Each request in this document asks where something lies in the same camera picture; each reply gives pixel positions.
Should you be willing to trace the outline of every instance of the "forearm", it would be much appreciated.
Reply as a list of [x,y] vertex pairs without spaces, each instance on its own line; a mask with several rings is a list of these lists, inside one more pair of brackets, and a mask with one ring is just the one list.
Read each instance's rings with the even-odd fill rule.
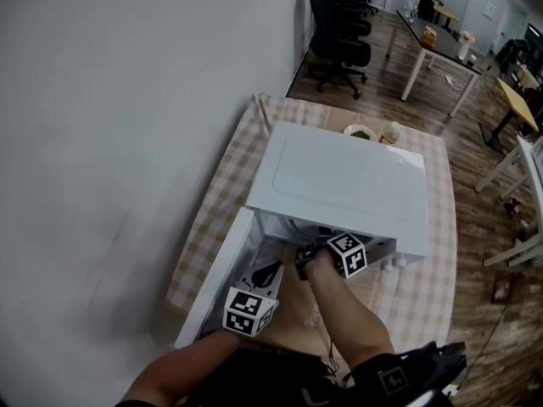
[[169,407],[187,396],[236,350],[238,337],[225,330],[166,354],[148,365],[123,397]]
[[329,257],[319,253],[306,272],[328,334],[351,370],[394,352],[383,322],[349,290]]

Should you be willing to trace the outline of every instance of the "desk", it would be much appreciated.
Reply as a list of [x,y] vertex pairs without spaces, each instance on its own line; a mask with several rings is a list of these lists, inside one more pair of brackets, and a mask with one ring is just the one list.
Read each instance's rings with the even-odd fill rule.
[[523,91],[526,89],[537,89],[540,86],[540,83],[528,71],[525,64],[518,65],[515,73],[518,77],[518,84],[523,88]]
[[525,181],[528,181],[532,191],[532,197],[534,198],[535,211],[537,212],[537,225],[539,229],[538,232],[528,241],[510,248],[505,252],[497,254],[492,258],[485,259],[483,261],[484,266],[493,265],[516,256],[516,258],[511,259],[507,263],[508,266],[513,267],[514,265],[521,264],[524,261],[543,254],[543,234],[541,233],[541,231],[543,231],[543,186],[541,185],[540,175],[537,171],[534,158],[532,157],[531,143],[526,142],[520,136],[517,136],[517,142],[518,145],[500,163],[498,163],[496,167],[477,184],[477,186],[475,186],[475,191],[481,192],[495,178],[501,175],[501,173],[503,173],[507,167],[512,165],[518,157],[520,157],[526,166],[526,176],[504,191],[500,195],[500,198],[506,198],[509,194],[519,188]]
[[534,116],[532,116],[532,112],[529,111],[528,105],[524,99],[518,95],[518,93],[513,91],[513,89],[511,89],[511,87],[509,87],[505,82],[499,78],[496,79],[498,80],[501,90],[506,97],[510,110],[493,131],[487,125],[481,124],[480,122],[479,127],[481,129],[481,136],[483,137],[484,144],[489,148],[494,149],[498,153],[503,153],[500,143],[500,133],[515,114],[530,125],[535,132],[538,132],[539,130],[537,128],[537,124],[535,123]]
[[[306,101],[267,95],[254,98],[219,163],[171,280],[166,305],[181,317],[191,311],[234,217],[244,206],[269,137],[263,116],[271,123],[285,120],[330,131],[342,131],[350,124],[364,124],[380,133],[388,124],[388,121]],[[425,261],[392,272],[370,265],[350,287],[387,326],[395,348],[405,351],[432,340],[438,344],[446,342],[456,281],[456,213],[444,141],[402,127],[400,143],[404,149],[424,157],[429,255]],[[297,279],[292,256],[288,257],[288,249],[285,252],[280,304],[260,339],[327,357],[329,338],[318,308],[314,307],[314,298],[307,291],[309,285]]]
[[435,21],[434,21],[434,24],[436,25],[439,25],[439,17],[441,15],[445,16],[447,18],[447,21],[445,22],[445,25],[443,25],[442,27],[448,31],[449,33],[452,33],[452,30],[451,28],[449,27],[449,24],[451,23],[451,20],[453,21],[456,21],[456,22],[460,22],[460,20],[453,14],[451,14],[451,12],[449,12],[448,10],[445,10],[443,8],[441,8],[440,6],[438,5],[435,5],[434,6],[434,11],[435,11]]
[[424,29],[427,25],[434,28],[435,25],[432,23],[428,23],[425,20],[421,20],[420,18],[415,19],[412,23],[409,22],[406,17],[400,13],[400,11],[396,11],[398,14],[398,18],[396,19],[396,24],[394,27],[394,30],[392,31],[392,36],[390,37],[390,43],[389,43],[389,49],[387,51],[387,58],[390,57],[390,54],[392,53],[392,47],[394,46],[394,42],[396,39],[396,35],[398,33],[398,29],[400,28],[401,23],[407,27],[409,32],[411,33],[411,36],[417,41],[419,47],[421,48],[417,62],[413,66],[413,70],[411,71],[411,76],[409,77],[409,80],[406,84],[406,88],[404,89],[403,94],[401,95],[401,100],[406,101],[407,97],[409,96],[409,92],[411,91],[411,88],[413,87],[413,83],[415,82],[415,79],[417,78],[418,71],[421,69],[421,66],[423,65],[424,58],[426,55],[431,56],[431,59],[428,63],[428,68],[431,68],[434,64],[435,59],[442,59],[448,64],[451,64],[455,68],[458,68],[460,70],[463,70],[467,72],[471,77],[469,82],[464,87],[464,90],[462,91],[462,94],[456,101],[456,105],[452,109],[452,111],[449,113],[450,117],[453,117],[464,100],[466,99],[467,95],[469,94],[469,91],[472,89],[473,85],[475,84],[475,81],[479,78],[479,76],[482,74],[480,70],[473,66],[467,65],[467,59],[462,61],[458,58],[458,50],[460,49],[460,44],[455,41],[455,39],[451,35],[442,35],[438,34],[438,38],[435,42],[435,45],[433,47],[428,47],[426,44],[423,43],[422,38],[424,34]]

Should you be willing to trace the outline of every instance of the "cabinet door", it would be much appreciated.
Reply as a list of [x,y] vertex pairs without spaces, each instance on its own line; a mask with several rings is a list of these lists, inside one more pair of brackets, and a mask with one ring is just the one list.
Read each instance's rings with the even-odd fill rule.
[[211,316],[221,321],[228,289],[254,262],[262,238],[255,213],[241,208],[179,332],[176,348],[198,339]]

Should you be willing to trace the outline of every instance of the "white cabinet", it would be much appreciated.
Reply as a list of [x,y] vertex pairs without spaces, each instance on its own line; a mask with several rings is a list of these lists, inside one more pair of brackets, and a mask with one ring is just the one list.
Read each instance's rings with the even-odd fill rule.
[[194,342],[210,316],[218,318],[217,324],[220,324],[228,289],[255,261],[263,237],[255,213],[251,209],[241,208],[194,300],[177,337],[176,348]]
[[228,289],[264,239],[309,244],[319,226],[351,232],[368,264],[401,268],[428,255],[428,194],[417,153],[277,122],[246,202],[205,278],[175,346],[220,325]]

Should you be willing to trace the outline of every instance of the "checkered fabric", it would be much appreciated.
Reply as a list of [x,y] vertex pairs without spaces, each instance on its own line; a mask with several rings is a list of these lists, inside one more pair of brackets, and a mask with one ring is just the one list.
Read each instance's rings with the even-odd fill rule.
[[[253,98],[193,223],[170,284],[167,305],[183,315],[190,311],[239,208],[244,206],[266,149],[270,125],[284,120],[330,128],[338,113],[352,118],[350,123],[365,119],[362,114],[306,101],[264,94]],[[430,254],[426,261],[375,276],[366,303],[388,327],[397,351],[432,340],[445,343],[456,280],[456,215],[445,143],[439,137],[403,127],[401,145],[424,157]]]

